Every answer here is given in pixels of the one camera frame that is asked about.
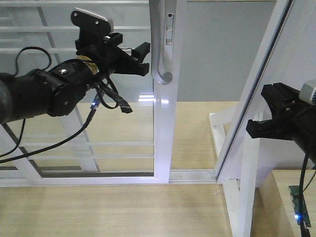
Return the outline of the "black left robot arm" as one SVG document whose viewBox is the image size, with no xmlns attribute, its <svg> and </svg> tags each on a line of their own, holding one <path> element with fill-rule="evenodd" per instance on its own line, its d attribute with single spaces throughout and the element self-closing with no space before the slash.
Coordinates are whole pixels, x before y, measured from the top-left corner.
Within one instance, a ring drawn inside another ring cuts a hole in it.
<svg viewBox="0 0 316 237">
<path fill-rule="evenodd" d="M 86 92 L 94 88 L 99 98 L 105 93 L 123 113 L 131 113 L 129 104 L 119 95 L 111 74 L 145 76 L 149 64 L 143 60 L 150 52 L 144 42 L 127 54 L 118 47 L 120 33 L 97 36 L 81 30 L 75 41 L 77 57 L 64 61 L 49 71 L 33 69 L 24 76 L 0 75 L 0 122 L 48 114 L 68 115 Z"/>
</svg>

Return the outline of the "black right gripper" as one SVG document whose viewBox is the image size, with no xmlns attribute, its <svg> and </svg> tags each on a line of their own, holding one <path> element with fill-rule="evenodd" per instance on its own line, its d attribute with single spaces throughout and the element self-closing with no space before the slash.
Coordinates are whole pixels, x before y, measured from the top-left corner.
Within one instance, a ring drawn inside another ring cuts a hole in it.
<svg viewBox="0 0 316 237">
<path fill-rule="evenodd" d="M 272 119 L 249 120 L 246 131 L 251 138 L 292 140 L 300 148 L 316 147 L 316 109 L 299 99 L 299 91 L 283 83 L 263 86 Z"/>
</svg>

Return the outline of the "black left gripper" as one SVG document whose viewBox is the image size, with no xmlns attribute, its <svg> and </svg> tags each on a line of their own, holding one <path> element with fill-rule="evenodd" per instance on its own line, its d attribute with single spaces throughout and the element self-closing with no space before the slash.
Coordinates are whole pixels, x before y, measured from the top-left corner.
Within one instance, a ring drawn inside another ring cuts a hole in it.
<svg viewBox="0 0 316 237">
<path fill-rule="evenodd" d="M 122 42 L 121 33 L 98 36 L 89 32 L 80 32 L 79 38 L 75 41 L 77 59 L 84 62 L 94 75 L 103 73 L 146 76 L 150 64 L 138 64 L 133 58 L 144 60 L 150 52 L 151 44 L 142 43 L 131 50 L 130 56 L 118 47 Z"/>
</svg>

